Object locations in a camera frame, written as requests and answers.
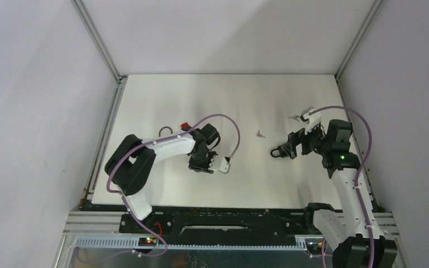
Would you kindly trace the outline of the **black padlock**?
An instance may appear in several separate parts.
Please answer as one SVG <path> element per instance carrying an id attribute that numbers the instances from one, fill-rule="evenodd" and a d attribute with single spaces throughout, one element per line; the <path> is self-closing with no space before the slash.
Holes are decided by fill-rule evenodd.
<path id="1" fill-rule="evenodd" d="M 279 145 L 270 151 L 270 156 L 272 158 L 292 158 L 291 148 L 285 148 L 284 145 Z"/>

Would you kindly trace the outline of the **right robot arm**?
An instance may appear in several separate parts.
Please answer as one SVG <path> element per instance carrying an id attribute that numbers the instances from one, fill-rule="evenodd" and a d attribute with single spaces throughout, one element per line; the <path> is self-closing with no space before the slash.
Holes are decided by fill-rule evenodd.
<path id="1" fill-rule="evenodd" d="M 309 203 L 302 219 L 309 233 L 321 232 L 332 248 L 333 267 L 392 267 L 398 254 L 394 240 L 387 239 L 373 215 L 360 161 L 350 152 L 352 124 L 340 119 L 329 122 L 327 132 L 316 124 L 291 132 L 285 143 L 271 150 L 273 158 L 297 157 L 315 152 L 322 156 L 322 166 L 340 198 L 344 220 L 325 203 Z"/>

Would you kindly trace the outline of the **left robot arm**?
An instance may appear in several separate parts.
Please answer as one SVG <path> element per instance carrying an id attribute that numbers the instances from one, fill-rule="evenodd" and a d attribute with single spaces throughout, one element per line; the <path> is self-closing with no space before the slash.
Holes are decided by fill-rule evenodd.
<path id="1" fill-rule="evenodd" d="M 140 232 L 152 230 L 154 217 L 150 214 L 144 187 L 154 164 L 165 159 L 188 155 L 188 167 L 195 172 L 212 174 L 228 172 L 230 158 L 221 157 L 209 148 L 218 142 L 220 134 L 211 124 L 203 128 L 190 128 L 184 124 L 174 135 L 157 140 L 142 140 L 131 134 L 126 136 L 107 161 L 104 171 L 110 183 L 115 183 L 126 207 L 135 215 L 132 224 Z"/>

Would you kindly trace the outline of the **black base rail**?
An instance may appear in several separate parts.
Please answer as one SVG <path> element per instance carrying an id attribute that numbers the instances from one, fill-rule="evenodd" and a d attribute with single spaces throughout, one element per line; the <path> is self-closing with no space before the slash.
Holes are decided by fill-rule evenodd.
<path id="1" fill-rule="evenodd" d="M 300 235 L 318 235 L 313 214 L 333 210 L 325 203 L 303 209 L 154 206 L 142 223 L 173 246 L 297 246 Z"/>

